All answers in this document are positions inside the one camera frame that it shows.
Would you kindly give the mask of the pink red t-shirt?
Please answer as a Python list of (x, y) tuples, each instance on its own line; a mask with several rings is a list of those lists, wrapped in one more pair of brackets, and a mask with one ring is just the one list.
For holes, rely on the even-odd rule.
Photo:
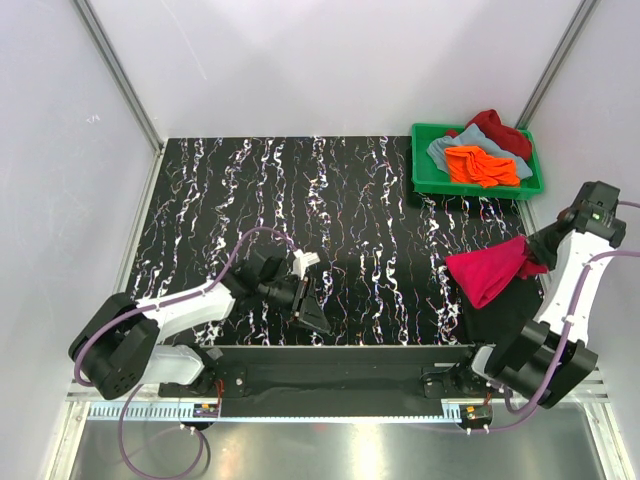
[(476, 309), (496, 299), (514, 278), (526, 280), (548, 272), (548, 267), (534, 258), (524, 236), (482, 250), (448, 256), (445, 265)]

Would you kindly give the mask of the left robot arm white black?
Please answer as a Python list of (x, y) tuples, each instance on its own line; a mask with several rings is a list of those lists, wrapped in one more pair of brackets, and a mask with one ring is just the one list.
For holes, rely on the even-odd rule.
[(138, 301), (124, 293), (114, 294), (68, 349), (75, 378), (94, 387), (105, 400), (148, 384), (205, 396), (222, 383), (217, 355), (193, 344), (169, 345), (167, 338), (204, 323), (224, 321), (261, 302), (281, 311), (296, 326), (329, 332), (309, 272), (319, 261), (318, 254), (301, 250), (295, 251), (292, 262), (255, 254), (218, 279), (175, 294)]

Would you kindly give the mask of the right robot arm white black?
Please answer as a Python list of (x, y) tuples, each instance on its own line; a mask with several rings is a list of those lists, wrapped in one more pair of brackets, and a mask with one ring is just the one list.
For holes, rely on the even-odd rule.
[(626, 224), (617, 218), (620, 190), (602, 181), (586, 182), (554, 223), (531, 234), (534, 258), (552, 273), (535, 315), (494, 345), (483, 345), (472, 362), (454, 371), (454, 384), (476, 396), (490, 384), (504, 395), (518, 393), (525, 405), (507, 409), (524, 415), (549, 409), (596, 367), (588, 349), (588, 322), (602, 276), (621, 255)]

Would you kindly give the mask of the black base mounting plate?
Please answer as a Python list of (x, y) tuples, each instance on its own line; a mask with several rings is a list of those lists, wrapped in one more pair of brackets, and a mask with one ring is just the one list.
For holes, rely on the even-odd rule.
[(482, 396), (493, 382), (475, 373), (473, 346), (223, 347), (205, 370), (204, 384), (160, 384), (162, 397), (209, 397), (220, 380), (225, 398), (273, 389), (295, 393), (401, 391), (437, 398)]

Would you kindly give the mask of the black folded cloth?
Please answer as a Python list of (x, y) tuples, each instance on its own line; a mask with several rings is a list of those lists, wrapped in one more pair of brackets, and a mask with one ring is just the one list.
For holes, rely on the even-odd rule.
[(455, 282), (461, 299), (461, 342), (495, 343), (514, 333), (532, 318), (541, 305), (537, 276), (526, 280), (514, 278), (510, 284), (482, 309), (474, 308)]

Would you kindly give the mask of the dark red t-shirt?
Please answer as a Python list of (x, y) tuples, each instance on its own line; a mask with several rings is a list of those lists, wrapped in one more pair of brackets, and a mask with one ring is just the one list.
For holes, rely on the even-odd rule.
[(493, 155), (504, 151), (525, 161), (529, 161), (533, 155), (529, 138), (521, 131), (503, 124), (494, 109), (476, 114), (462, 132), (449, 129), (445, 135), (459, 140), (462, 145), (478, 146)]

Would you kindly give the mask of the orange t-shirt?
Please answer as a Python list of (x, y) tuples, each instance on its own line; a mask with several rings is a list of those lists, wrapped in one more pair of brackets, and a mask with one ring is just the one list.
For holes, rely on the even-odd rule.
[(447, 147), (444, 152), (452, 183), (482, 188), (520, 186), (513, 159), (492, 156), (477, 146)]

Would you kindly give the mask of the grey blue t-shirt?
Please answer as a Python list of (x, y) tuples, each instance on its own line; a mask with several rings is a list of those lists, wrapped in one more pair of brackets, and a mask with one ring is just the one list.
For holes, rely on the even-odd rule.
[(516, 165), (517, 176), (521, 180), (533, 176), (532, 169), (522, 157), (499, 147), (498, 144), (489, 139), (476, 124), (471, 124), (455, 137), (445, 135), (433, 140), (427, 148), (427, 154), (439, 170), (448, 173), (449, 169), (445, 159), (445, 150), (449, 147), (460, 146), (477, 146), (485, 153), (494, 157), (512, 159)]

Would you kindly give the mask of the green plastic bin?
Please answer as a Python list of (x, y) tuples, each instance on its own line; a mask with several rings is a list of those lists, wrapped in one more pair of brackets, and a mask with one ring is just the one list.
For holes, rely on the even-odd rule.
[(462, 125), (415, 123), (411, 128), (412, 174), (414, 191), (424, 194), (442, 194), (456, 196), (487, 197), (526, 201), (542, 194), (545, 181), (542, 175), (537, 152), (533, 151), (529, 167), (533, 175), (521, 181), (520, 186), (496, 186), (483, 188), (476, 184), (451, 183), (449, 175), (436, 167), (427, 154), (431, 142), (443, 137), (449, 130), (461, 132)]

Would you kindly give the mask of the aluminium frame rail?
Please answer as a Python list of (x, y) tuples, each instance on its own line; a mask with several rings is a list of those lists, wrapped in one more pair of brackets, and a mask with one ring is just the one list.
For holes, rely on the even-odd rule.
[[(204, 384), (205, 368), (202, 375), (193, 385), (199, 387)], [(285, 389), (273, 389), (251, 395), (247, 398), (225, 398), (224, 387), (220, 380), (214, 382), (216, 392), (209, 397), (162, 397), (159, 395), (160, 380), (145, 380), (141, 387), (117, 388), (115, 393), (103, 395), (95, 388), (82, 387), (74, 384), (70, 397), (75, 400), (105, 401), (110, 404), (124, 402), (127, 399), (136, 402), (167, 404), (171, 401), (179, 403), (204, 404), (218, 398), (224, 409), (230, 414), (236, 414), (238, 409), (247, 408), (256, 416), (405, 416), (417, 415), (440, 403), (480, 401), (487, 395), (501, 399), (503, 397), (496, 388), (487, 386), (482, 396), (457, 396), (437, 398), (436, 389), (428, 387), (421, 395), (412, 395), (401, 391), (330, 391), (300, 392)]]

